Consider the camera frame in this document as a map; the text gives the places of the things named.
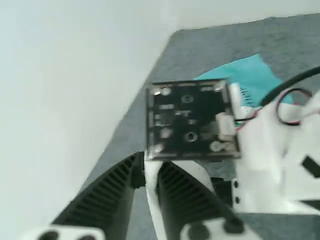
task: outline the gray floor mat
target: gray floor mat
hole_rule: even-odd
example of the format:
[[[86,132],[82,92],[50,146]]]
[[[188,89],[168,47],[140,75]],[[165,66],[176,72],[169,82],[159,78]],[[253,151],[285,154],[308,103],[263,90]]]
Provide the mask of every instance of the gray floor mat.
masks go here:
[[[144,150],[146,84],[191,80],[214,67],[257,53],[261,54],[277,77],[285,80],[320,65],[319,23],[320,14],[311,14],[180,30],[173,34],[84,187],[134,151]],[[299,86],[315,92],[320,88],[320,81],[316,78],[310,78]],[[234,175],[233,166],[228,162],[206,164],[205,168],[217,177],[231,179]],[[157,239],[144,189],[136,191],[131,219],[134,221],[131,220],[129,224],[128,240]],[[320,235],[316,236],[314,216],[249,215],[244,219],[266,240],[320,239]]]

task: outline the white wall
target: white wall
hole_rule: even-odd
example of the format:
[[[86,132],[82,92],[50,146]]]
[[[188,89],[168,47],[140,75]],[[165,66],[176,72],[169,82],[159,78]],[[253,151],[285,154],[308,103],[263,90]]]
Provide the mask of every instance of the white wall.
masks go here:
[[[178,29],[246,23],[320,12],[319,0],[171,0]]]
[[[0,232],[75,196],[172,32],[159,0],[0,1]]]

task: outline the circuit board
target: circuit board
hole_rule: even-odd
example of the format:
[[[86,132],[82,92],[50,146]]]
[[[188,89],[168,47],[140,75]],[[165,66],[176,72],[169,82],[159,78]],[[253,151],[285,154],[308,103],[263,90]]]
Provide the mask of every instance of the circuit board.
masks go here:
[[[240,156],[225,79],[154,83],[146,95],[148,160]]]

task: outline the blue cloth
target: blue cloth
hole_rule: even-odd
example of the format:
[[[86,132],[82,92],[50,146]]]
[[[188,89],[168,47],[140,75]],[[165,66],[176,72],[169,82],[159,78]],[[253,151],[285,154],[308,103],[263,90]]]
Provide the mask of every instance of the blue cloth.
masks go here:
[[[236,60],[203,73],[195,80],[228,78],[229,84],[239,83],[243,106],[258,107],[258,103],[282,81],[277,78],[259,54]],[[293,104],[290,95],[283,103]]]

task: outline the wire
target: wire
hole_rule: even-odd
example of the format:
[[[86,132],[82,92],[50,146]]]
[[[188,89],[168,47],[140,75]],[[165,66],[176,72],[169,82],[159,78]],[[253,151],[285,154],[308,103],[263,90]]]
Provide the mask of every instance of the wire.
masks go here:
[[[288,125],[288,126],[298,126],[300,125],[301,123],[301,120],[299,121],[293,121],[293,122],[286,122],[286,121],[283,121],[280,116],[279,116],[279,107],[280,107],[280,103],[282,102],[282,100],[289,94],[289,93],[292,93],[292,92],[295,92],[295,91],[299,91],[303,94],[305,94],[306,96],[308,96],[309,98],[312,97],[312,93],[306,89],[303,89],[303,88],[300,88],[300,87],[294,87],[294,88],[290,88],[288,89],[287,91],[285,91],[282,96],[279,98],[279,100],[277,101],[276,103],[276,106],[275,106],[275,114],[276,114],[276,117],[278,118],[278,120],[282,123],[282,124],[285,124],[285,125]]]
[[[244,122],[242,125],[236,127],[235,130],[240,131],[240,130],[249,122],[249,120],[254,119],[254,118],[258,115],[258,112],[259,112],[261,109],[262,109],[262,107],[260,107],[259,109],[255,110],[254,113],[253,113],[253,115],[252,115],[251,117],[242,118],[243,120],[241,120],[241,119],[235,119],[235,120],[234,120],[235,122],[246,121],[246,122]]]
[[[289,80],[285,81],[284,83],[282,83],[281,85],[277,86],[276,88],[274,88],[273,90],[271,90],[260,102],[259,105],[261,106],[265,106],[267,104],[269,104],[272,100],[274,100],[283,90],[291,87],[292,85],[310,78],[314,75],[320,74],[320,66],[311,68],[307,71],[304,71],[292,78],[290,78]]]
[[[234,121],[235,121],[235,122],[243,122],[243,121],[252,120],[252,119],[254,119],[254,118],[257,116],[258,110],[260,110],[261,108],[255,110],[252,115],[251,115],[251,114],[248,114],[248,115],[251,115],[251,116],[248,116],[248,115],[247,115],[245,118],[238,118],[238,119],[235,119]]]

